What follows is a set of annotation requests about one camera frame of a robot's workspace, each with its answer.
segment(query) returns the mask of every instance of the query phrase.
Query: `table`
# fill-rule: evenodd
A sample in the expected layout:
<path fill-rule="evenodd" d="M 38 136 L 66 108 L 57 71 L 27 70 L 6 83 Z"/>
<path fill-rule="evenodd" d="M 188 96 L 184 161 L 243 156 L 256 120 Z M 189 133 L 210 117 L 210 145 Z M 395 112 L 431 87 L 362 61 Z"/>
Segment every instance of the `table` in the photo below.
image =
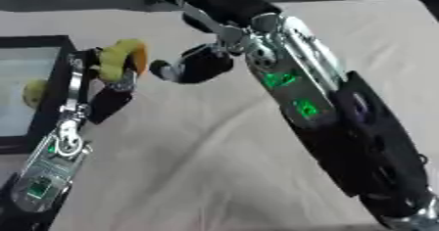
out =
<path fill-rule="evenodd" d="M 430 157 L 438 189 L 439 26 L 415 0 L 280 4 L 382 95 Z M 77 48 L 137 37 L 150 59 L 175 60 L 213 40 L 180 14 L 0 12 L 0 35 L 68 34 Z M 53 230 L 371 230 L 282 120 L 242 61 L 210 82 L 183 86 L 153 75 L 100 126 L 88 125 L 87 160 Z M 0 180 L 24 156 L 0 157 Z"/>

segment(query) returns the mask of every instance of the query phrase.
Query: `robotic hand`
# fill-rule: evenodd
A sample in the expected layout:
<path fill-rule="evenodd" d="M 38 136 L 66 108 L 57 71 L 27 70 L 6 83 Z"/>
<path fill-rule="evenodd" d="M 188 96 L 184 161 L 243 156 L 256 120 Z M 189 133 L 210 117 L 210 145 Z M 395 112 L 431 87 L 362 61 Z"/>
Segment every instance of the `robotic hand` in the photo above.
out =
<path fill-rule="evenodd" d="M 297 18 L 263 0 L 161 0 L 179 6 L 189 25 L 218 40 L 151 71 L 179 83 L 202 82 L 244 55 L 250 72 L 278 103 L 309 153 L 349 197 L 394 230 L 439 230 L 438 198 L 426 157 L 355 72 Z"/>
<path fill-rule="evenodd" d="M 80 128 L 88 120 L 101 123 L 131 100 L 136 78 L 145 70 L 144 48 L 138 40 L 122 40 L 112 47 L 69 54 L 69 92 L 55 128 L 0 189 L 0 230 L 49 230 L 92 151 L 90 142 L 80 136 Z M 87 102 L 94 78 L 105 87 Z"/>

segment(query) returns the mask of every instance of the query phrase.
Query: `black robotic finger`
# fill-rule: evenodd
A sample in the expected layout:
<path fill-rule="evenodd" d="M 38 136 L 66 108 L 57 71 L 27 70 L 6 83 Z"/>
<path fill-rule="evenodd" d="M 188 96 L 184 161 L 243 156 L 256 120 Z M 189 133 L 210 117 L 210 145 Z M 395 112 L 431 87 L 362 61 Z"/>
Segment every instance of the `black robotic finger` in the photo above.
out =
<path fill-rule="evenodd" d="M 185 23 L 194 27 L 197 30 L 200 30 L 200 31 L 205 32 L 205 33 L 212 33 L 212 31 L 208 27 L 206 27 L 203 23 L 201 23 L 201 22 L 199 22 L 199 21 L 197 21 L 197 20 L 195 20 L 195 19 L 193 19 L 185 14 L 183 14 L 183 20 Z"/>
<path fill-rule="evenodd" d="M 157 77 L 181 84 L 196 84 L 230 71 L 233 60 L 228 55 L 219 56 L 212 45 L 200 45 L 182 54 L 176 65 L 155 61 L 150 71 Z"/>

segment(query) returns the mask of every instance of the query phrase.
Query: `black fabric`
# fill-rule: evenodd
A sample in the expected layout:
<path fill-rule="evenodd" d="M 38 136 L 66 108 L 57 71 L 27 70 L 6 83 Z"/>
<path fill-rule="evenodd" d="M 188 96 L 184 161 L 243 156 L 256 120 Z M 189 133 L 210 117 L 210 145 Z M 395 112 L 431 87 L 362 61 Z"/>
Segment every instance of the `black fabric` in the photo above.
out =
<path fill-rule="evenodd" d="M 252 18 L 265 13 L 277 13 L 279 8 L 264 0 L 185 0 L 190 5 L 205 11 L 215 21 L 241 27 L 251 25 Z"/>
<path fill-rule="evenodd" d="M 203 23 L 200 23 L 199 21 L 197 21 L 191 17 L 188 17 L 185 14 L 183 14 L 183 20 L 188 25 L 194 27 L 197 30 L 200 30 L 200 31 L 205 32 L 205 33 L 212 33 L 212 31 L 208 27 L 206 27 Z"/>
<path fill-rule="evenodd" d="M 48 231 L 63 206 L 70 189 L 60 196 L 51 209 L 44 212 L 26 212 L 17 207 L 11 199 L 11 191 L 18 179 L 12 175 L 0 189 L 0 230 Z"/>
<path fill-rule="evenodd" d="M 116 92 L 111 88 L 102 89 L 90 102 L 88 120 L 100 124 L 132 100 L 130 92 Z"/>
<path fill-rule="evenodd" d="M 422 160 L 388 107 L 355 72 L 348 75 L 349 81 L 330 96 L 337 123 L 302 129 L 285 119 L 333 181 L 348 196 L 360 196 L 373 215 L 414 214 L 429 200 Z M 355 94 L 366 99 L 368 116 L 358 117 Z"/>
<path fill-rule="evenodd" d="M 201 83 L 233 69 L 233 60 L 228 55 L 218 57 L 208 45 L 192 48 L 181 56 L 180 65 L 184 66 L 178 80 L 181 84 Z M 168 65 L 165 61 L 155 61 L 150 65 L 150 71 L 163 79 L 161 69 Z"/>

